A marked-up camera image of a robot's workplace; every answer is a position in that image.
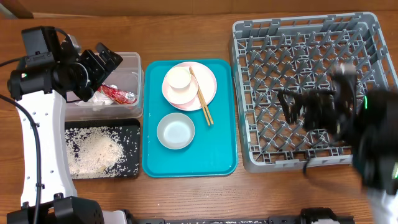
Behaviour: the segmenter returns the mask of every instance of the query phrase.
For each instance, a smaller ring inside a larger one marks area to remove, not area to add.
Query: red candy package
[[[97,91],[106,95],[117,104],[128,105],[137,101],[135,94],[128,91],[118,90],[117,88],[112,88],[104,84],[102,84]]]

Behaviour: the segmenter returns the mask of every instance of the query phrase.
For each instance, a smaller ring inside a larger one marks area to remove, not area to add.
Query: gray plastic dish rack
[[[398,83],[370,12],[238,21],[231,40],[243,164],[249,172],[301,169],[309,158],[308,166],[351,163],[351,148],[324,129],[306,133],[302,119],[288,125],[277,90],[334,90],[328,75],[342,62],[356,65],[359,106],[367,90]]]

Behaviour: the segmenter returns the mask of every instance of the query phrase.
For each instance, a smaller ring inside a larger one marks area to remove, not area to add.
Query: wooden chopstick
[[[191,73],[191,75],[192,75],[193,77],[197,78],[197,77],[195,76],[195,73],[193,72],[192,67],[189,67],[189,72]],[[205,114],[205,118],[206,118],[206,121],[207,121],[207,125],[210,126],[210,123],[211,123],[211,124],[214,124],[213,118],[211,117],[211,114],[210,114],[209,108],[207,107],[207,103],[206,103],[206,101],[205,101],[205,98],[203,97],[203,94],[202,94],[202,92],[201,92],[201,90],[200,90],[199,83],[198,83],[198,97],[199,97],[199,101],[200,101],[200,104],[201,104],[201,108],[203,109],[203,114]]]

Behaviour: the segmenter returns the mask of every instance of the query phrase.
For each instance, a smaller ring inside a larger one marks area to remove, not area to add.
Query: plastic crate
[[[302,119],[288,125],[276,96],[283,88],[333,90],[328,74],[342,62],[356,65],[359,106],[368,89],[396,87],[386,42],[370,12],[234,23],[231,64],[246,170],[301,169],[308,158],[308,166],[351,163],[350,147],[324,129],[306,133]]]
[[[137,96],[137,101],[131,105],[112,104],[108,106],[78,106],[76,103],[68,103],[65,121],[124,119],[142,116],[144,109],[144,72],[141,68],[140,56],[134,52],[118,54],[123,57],[123,61],[104,83],[116,85],[120,90],[134,93]],[[68,101],[78,99],[73,92],[68,92],[67,98]]]

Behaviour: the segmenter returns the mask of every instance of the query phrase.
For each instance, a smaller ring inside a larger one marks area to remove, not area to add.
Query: teal tray
[[[217,79],[217,93],[208,105],[214,125],[208,126],[202,110],[182,111],[163,97],[161,86],[168,70],[182,62],[206,65]],[[221,59],[169,60],[151,63],[145,72],[142,167],[151,177],[198,177],[231,174],[238,164],[235,106],[231,67]],[[181,150],[167,149],[157,139],[160,120],[183,113],[195,124],[195,137]]]

